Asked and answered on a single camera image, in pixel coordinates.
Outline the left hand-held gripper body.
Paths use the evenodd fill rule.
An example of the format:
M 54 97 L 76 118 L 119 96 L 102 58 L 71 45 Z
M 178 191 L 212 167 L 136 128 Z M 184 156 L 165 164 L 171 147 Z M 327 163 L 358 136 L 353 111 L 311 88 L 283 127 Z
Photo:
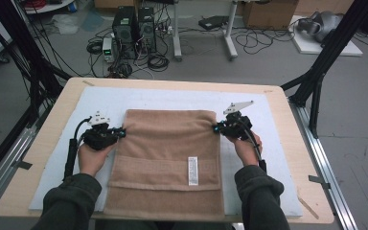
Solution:
M 90 128 L 82 135 L 83 142 L 93 150 L 102 150 L 115 144 L 119 139 L 119 129 L 109 126 L 110 119 L 97 111 L 89 120 Z

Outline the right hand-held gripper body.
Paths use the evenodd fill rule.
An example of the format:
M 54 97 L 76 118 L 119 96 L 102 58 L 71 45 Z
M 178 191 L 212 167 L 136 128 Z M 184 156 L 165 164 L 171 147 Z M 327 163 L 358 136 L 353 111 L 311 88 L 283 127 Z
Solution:
M 252 105 L 253 101 L 230 103 L 223 111 L 226 120 L 223 122 L 224 127 L 221 133 L 226 137 L 240 138 L 248 140 L 251 138 L 252 124 L 247 116 L 242 116 L 241 110 Z

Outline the beige terry towel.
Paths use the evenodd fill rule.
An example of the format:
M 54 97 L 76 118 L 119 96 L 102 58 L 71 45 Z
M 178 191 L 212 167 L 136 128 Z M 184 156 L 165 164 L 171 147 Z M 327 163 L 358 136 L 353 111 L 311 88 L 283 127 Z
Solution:
M 215 123 L 209 110 L 129 109 L 103 212 L 127 219 L 223 219 Z

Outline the person's left hand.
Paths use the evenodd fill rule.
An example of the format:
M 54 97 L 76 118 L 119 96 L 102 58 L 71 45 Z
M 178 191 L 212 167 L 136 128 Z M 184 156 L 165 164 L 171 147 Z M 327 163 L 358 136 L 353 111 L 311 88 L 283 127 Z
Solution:
M 78 150 L 80 173 L 95 177 L 103 167 L 108 154 L 110 154 L 115 147 L 116 145 L 111 145 L 105 149 L 95 150 L 91 149 L 86 144 L 82 144 Z

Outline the person's right hand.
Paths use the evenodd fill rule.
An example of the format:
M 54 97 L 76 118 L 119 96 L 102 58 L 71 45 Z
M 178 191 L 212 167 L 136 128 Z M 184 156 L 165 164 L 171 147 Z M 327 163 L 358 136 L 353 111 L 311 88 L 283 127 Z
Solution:
M 244 166 L 257 166 L 259 164 L 257 152 L 250 141 L 233 137 L 228 137 L 228 140 L 234 145 L 235 152 Z

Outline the white grid mat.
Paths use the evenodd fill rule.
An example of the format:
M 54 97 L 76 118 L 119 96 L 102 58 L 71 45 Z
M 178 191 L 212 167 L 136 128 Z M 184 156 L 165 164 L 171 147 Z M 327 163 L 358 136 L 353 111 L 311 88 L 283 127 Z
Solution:
M 89 86 L 82 90 L 81 96 L 65 119 L 66 124 L 58 138 L 53 153 L 48 158 L 34 197 L 29 205 L 33 211 L 43 208 L 43 197 L 63 177 L 68 142 L 78 122 L 102 112 L 113 126 L 119 125 L 123 114 L 130 108 L 137 109 L 207 109 L 224 118 L 223 111 L 231 103 L 250 102 L 241 113 L 249 117 L 252 130 L 264 141 L 264 160 L 270 176 L 282 182 L 285 191 L 281 194 L 281 208 L 288 218 L 303 216 L 303 209 L 297 197 L 297 190 L 291 176 L 287 158 L 280 140 L 279 128 L 275 124 L 275 109 L 269 104 L 264 93 L 234 93 L 218 91 L 187 91 L 167 89 L 112 88 Z

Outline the white power supply unit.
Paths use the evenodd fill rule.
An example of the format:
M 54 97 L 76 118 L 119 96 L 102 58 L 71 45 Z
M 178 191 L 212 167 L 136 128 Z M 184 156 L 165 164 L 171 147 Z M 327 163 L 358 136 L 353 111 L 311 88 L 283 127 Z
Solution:
M 107 63 L 110 63 L 110 62 L 114 61 L 112 38 L 111 37 L 105 37 L 103 39 L 103 57 L 104 57 L 104 60 Z

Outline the black computer tower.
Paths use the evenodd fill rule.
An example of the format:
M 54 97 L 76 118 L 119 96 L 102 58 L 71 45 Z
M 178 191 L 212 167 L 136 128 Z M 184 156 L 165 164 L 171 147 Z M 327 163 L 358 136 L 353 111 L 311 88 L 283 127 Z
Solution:
M 135 44 L 139 39 L 138 23 L 133 6 L 120 6 L 115 14 L 112 30 L 121 45 L 123 58 L 135 59 Z
M 138 10 L 138 23 L 142 47 L 148 53 L 156 51 L 156 38 L 154 26 L 154 10 L 152 7 L 141 7 Z

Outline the flat black device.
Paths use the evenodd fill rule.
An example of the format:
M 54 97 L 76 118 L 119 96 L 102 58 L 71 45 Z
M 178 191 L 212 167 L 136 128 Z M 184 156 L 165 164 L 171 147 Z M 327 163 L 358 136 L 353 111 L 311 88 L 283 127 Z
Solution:
M 229 20 L 228 16 L 215 15 L 199 20 L 198 25 L 204 30 L 210 31 L 225 25 L 228 22 L 228 20 Z

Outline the white floor board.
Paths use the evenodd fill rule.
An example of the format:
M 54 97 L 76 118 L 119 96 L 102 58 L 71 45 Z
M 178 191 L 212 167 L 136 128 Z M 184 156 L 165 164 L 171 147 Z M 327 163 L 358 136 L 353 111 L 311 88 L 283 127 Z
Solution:
M 299 32 L 296 29 L 297 21 L 301 19 L 300 15 L 293 15 L 289 24 L 288 31 L 293 35 L 293 43 L 300 54 L 319 55 L 322 52 L 320 44 L 305 32 Z M 344 57 L 361 57 L 362 51 L 349 41 L 343 51 L 340 53 Z

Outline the thin wooden stick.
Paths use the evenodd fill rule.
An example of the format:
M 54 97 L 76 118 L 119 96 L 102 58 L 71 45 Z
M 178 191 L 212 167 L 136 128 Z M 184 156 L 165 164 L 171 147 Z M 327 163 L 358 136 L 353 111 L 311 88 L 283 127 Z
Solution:
M 298 200 L 304 206 L 304 208 L 315 218 L 319 219 L 317 213 L 309 206 L 309 204 L 300 196 L 298 196 Z

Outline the brown cardboard box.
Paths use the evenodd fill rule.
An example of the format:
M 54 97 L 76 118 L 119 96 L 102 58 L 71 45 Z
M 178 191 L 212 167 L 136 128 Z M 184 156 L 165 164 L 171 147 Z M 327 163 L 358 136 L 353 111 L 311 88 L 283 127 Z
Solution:
M 243 9 L 244 26 L 251 29 L 285 30 L 299 0 L 269 0 L 268 3 L 246 3 Z

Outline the clear plastic sheet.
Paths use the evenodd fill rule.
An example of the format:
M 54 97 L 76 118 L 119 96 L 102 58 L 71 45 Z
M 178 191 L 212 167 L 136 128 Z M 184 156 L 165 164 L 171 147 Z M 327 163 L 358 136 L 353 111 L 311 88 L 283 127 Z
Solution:
M 74 35 L 79 29 L 77 17 L 70 14 L 55 14 L 52 21 L 61 35 Z

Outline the grey rounded machine part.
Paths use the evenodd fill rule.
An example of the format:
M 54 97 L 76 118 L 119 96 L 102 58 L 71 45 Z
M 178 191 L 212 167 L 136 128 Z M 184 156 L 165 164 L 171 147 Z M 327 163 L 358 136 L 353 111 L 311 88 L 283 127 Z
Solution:
M 323 43 L 331 35 L 341 22 L 343 15 L 332 11 L 315 11 L 310 17 L 297 21 L 296 29 L 305 32 L 319 43 Z

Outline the round white table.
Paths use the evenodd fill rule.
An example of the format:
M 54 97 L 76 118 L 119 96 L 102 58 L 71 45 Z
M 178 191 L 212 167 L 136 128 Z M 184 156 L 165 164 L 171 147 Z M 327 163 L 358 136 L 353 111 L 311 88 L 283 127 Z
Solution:
M 52 12 L 59 9 L 76 12 L 78 4 L 75 0 L 27 0 L 24 9 L 26 14 Z

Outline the grey metal bracket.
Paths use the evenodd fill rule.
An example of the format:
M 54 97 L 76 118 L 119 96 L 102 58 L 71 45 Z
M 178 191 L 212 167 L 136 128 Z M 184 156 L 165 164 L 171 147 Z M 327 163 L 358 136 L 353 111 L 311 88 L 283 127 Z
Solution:
M 15 161 L 12 166 L 17 169 L 29 170 L 32 166 L 31 163 L 25 162 L 23 160 Z
M 310 175 L 309 181 L 320 184 L 324 190 L 328 190 L 331 188 L 331 184 L 329 182 L 326 182 L 322 177 L 319 176 Z

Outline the white desk frame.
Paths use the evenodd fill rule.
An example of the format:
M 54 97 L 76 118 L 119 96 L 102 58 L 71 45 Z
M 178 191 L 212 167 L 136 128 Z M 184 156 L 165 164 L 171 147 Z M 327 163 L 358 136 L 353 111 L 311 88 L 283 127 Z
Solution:
M 179 1 L 180 0 L 173 0 L 173 27 L 172 27 L 173 57 L 177 61 L 182 60 L 181 44 L 178 31 Z M 238 2 L 240 0 L 224 0 L 224 1 L 228 1 L 230 3 L 230 10 L 227 27 L 223 30 L 223 38 L 229 51 L 229 59 L 233 60 L 238 56 L 238 52 L 235 48 L 231 33 L 236 16 Z

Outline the aluminium rail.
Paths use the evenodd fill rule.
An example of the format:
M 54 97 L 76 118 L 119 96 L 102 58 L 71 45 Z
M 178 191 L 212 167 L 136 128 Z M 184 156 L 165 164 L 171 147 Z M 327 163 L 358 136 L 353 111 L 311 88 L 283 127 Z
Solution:
M 42 106 L 33 117 L 29 106 L 0 145 L 0 191 L 17 170 L 12 164 L 23 160 L 51 109 Z
M 289 103 L 297 125 L 307 146 L 311 161 L 317 172 L 317 176 L 322 177 L 331 184 L 331 188 L 324 190 L 325 196 L 330 204 L 332 214 L 336 218 L 342 230 L 358 230 L 355 219 L 348 206 L 347 201 L 339 187 L 334 171 L 329 162 L 326 152 L 318 138 L 315 138 L 309 128 L 310 115 L 305 107 L 299 107 Z

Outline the black frame strut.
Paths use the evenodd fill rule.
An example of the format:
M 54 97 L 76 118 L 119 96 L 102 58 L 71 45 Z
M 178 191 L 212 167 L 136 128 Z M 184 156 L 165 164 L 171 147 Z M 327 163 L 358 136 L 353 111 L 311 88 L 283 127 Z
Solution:
M 12 0 L 0 0 L 0 22 L 20 54 L 16 53 L 1 34 L 0 42 L 14 60 L 21 76 L 30 83 L 30 106 L 26 117 L 31 125 L 40 118 L 41 104 L 44 101 L 56 100 L 61 93 L 63 87 L 59 84 L 58 77 L 68 81 L 72 76 L 43 56 Z
M 296 92 L 289 97 L 297 107 L 305 106 L 308 98 L 311 98 L 309 131 L 315 139 L 318 138 L 317 122 L 323 79 L 367 16 L 368 0 L 354 0 L 312 67 L 305 74 L 281 86 L 284 91 L 298 86 Z

